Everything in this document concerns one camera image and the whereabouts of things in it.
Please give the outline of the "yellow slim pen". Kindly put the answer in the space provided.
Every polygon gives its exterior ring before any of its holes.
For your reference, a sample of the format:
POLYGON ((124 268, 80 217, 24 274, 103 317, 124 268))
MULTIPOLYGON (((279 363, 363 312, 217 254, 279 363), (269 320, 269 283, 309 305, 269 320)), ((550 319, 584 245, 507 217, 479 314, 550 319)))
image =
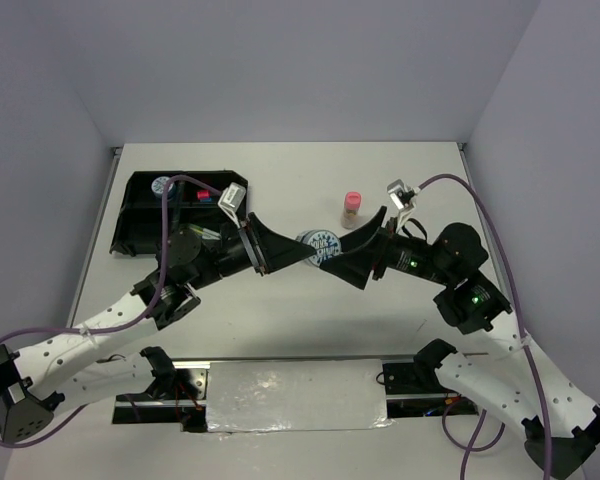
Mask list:
POLYGON ((218 232, 202 228, 196 225, 192 225, 191 229, 198 235, 200 235, 204 239, 219 239, 220 234, 218 232))

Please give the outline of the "silver foil covered panel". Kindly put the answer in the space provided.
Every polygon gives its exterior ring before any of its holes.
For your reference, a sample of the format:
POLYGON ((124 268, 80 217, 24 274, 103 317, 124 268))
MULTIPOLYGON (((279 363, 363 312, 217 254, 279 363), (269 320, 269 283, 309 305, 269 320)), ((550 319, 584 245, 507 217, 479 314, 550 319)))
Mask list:
POLYGON ((363 360, 214 363, 206 422, 211 432, 269 433, 384 428, 381 362, 363 360))

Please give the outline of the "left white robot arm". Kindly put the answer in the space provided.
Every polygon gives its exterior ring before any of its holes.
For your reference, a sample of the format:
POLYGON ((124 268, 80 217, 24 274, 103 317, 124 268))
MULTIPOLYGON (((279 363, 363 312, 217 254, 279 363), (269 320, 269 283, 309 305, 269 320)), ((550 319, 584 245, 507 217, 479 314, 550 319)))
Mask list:
POLYGON ((17 350, 8 347, 9 335, 0 338, 0 446, 36 445, 56 416, 135 387, 155 399, 169 396, 178 374, 163 349, 145 347, 122 359, 116 353, 191 313, 201 303, 198 290, 249 268, 264 276, 314 252, 255 214, 219 241, 179 227, 163 238, 157 269, 99 314, 17 350))

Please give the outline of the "black compartment organizer tray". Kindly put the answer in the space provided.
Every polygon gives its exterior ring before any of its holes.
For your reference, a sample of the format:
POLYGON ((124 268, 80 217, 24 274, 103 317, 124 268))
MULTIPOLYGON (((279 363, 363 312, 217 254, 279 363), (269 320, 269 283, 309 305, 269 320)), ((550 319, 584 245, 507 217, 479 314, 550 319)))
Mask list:
MULTIPOLYGON (((175 171, 137 171, 126 183, 116 227, 111 241, 110 253, 135 257, 154 255, 161 243, 161 200, 151 192, 151 182, 159 176, 175 176, 175 171)), ((167 199, 170 231, 179 226, 196 225, 220 235, 235 227, 218 207, 220 196, 232 182, 245 188, 248 180, 233 170, 186 171, 186 176, 200 181, 192 184, 178 181, 173 184, 172 196, 167 199), (208 190, 211 201, 200 202, 196 192, 208 190)))

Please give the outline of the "blue patterned round tin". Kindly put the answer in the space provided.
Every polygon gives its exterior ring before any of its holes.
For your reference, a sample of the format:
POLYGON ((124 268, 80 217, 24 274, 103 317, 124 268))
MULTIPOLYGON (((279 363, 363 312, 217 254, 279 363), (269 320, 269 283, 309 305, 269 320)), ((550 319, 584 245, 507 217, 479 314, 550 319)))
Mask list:
POLYGON ((170 199, 172 196, 173 185, 168 185, 170 178, 168 176, 159 176, 152 180, 150 188, 152 194, 159 200, 163 197, 170 199))

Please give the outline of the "pink capped small bottle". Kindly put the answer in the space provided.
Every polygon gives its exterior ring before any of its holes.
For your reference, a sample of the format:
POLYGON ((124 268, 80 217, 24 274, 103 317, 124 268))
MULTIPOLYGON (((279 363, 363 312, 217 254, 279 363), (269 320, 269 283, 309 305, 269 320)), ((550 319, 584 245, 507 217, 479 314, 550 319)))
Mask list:
POLYGON ((344 229, 352 230, 357 226, 361 203, 362 196, 359 192, 350 191, 345 194, 341 214, 341 226, 344 229))

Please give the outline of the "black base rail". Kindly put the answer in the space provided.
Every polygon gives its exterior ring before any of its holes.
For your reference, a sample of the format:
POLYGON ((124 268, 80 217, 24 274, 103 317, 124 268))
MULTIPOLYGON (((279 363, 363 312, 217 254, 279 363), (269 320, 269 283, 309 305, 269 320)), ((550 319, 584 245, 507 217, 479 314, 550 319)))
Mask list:
MULTIPOLYGON (((153 398, 144 393, 123 394, 115 398, 112 423, 117 426, 169 425, 184 433, 209 431, 207 403, 212 365, 181 361, 176 364, 184 382, 174 392, 153 398)), ((387 418, 440 417, 444 409, 459 400, 459 394, 419 379, 409 359, 383 362, 372 371, 373 384, 384 393, 387 418)))

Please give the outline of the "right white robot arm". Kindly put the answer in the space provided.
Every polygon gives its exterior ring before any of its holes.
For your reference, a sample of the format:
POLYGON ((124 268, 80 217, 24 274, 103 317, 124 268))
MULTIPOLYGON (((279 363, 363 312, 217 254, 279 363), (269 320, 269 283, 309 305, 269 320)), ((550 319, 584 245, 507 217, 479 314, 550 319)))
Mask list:
POLYGON ((459 349, 435 339, 414 357, 416 383, 453 390, 518 435, 531 460, 554 479, 578 470, 600 444, 600 403, 571 382, 518 325, 514 308, 480 271, 488 260, 477 231, 447 225, 433 243, 399 234, 396 219, 378 213, 345 235, 343 253, 321 270, 356 288, 389 269, 442 286, 434 303, 442 319, 494 362, 489 372, 459 349))

